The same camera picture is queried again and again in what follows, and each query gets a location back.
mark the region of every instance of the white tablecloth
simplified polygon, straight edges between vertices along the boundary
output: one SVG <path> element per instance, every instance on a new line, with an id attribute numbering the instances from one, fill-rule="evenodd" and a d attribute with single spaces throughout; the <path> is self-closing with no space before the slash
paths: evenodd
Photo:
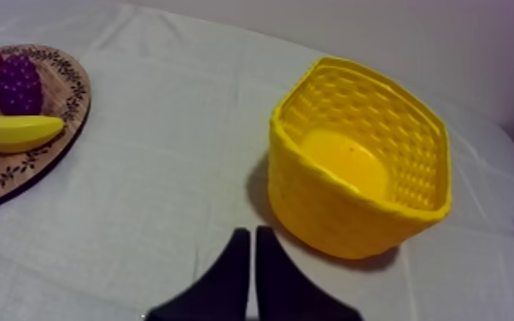
<path id="1" fill-rule="evenodd" d="M 0 321 L 138 320 L 202 275 L 233 228 L 268 223 L 268 118 L 323 53 L 130 4 L 24 1 L 0 5 L 0 45 L 75 55 L 92 110 L 57 168 L 0 206 Z M 282 243 L 366 321 L 514 320 L 514 144 L 398 80 L 447 124 L 451 214 L 368 262 Z"/>

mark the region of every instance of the purple grapes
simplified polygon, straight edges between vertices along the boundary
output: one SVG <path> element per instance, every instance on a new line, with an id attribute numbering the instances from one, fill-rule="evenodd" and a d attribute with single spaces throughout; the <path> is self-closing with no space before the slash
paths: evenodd
<path id="1" fill-rule="evenodd" d="M 0 67 L 0 111 L 6 115 L 42 112 L 42 83 L 26 55 L 11 55 Z"/>

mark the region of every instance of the wooden tray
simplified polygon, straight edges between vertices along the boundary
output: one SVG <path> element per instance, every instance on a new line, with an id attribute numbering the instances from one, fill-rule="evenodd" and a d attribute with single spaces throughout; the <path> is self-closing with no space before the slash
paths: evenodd
<path id="1" fill-rule="evenodd" d="M 80 134 L 90 110 L 90 81 L 70 55 L 50 47 L 21 44 L 0 48 L 4 58 L 30 57 L 42 81 L 42 114 L 61 117 L 64 130 L 51 142 L 29 152 L 0 155 L 0 203 L 34 185 L 66 154 Z"/>

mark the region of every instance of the banana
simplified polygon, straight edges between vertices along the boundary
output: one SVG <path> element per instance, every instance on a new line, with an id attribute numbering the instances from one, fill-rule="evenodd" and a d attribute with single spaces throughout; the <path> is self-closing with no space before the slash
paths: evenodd
<path id="1" fill-rule="evenodd" d="M 42 146 L 64 127 L 49 116 L 0 116 L 0 153 L 15 154 Z"/>

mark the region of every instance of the plastic basket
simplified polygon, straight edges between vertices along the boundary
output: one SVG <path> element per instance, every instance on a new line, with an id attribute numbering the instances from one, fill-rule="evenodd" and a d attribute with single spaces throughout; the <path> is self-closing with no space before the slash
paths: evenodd
<path id="1" fill-rule="evenodd" d="M 322 252 L 380 254 L 450 209 L 446 129 L 395 82 L 317 61 L 273 111 L 269 196 L 279 221 Z"/>

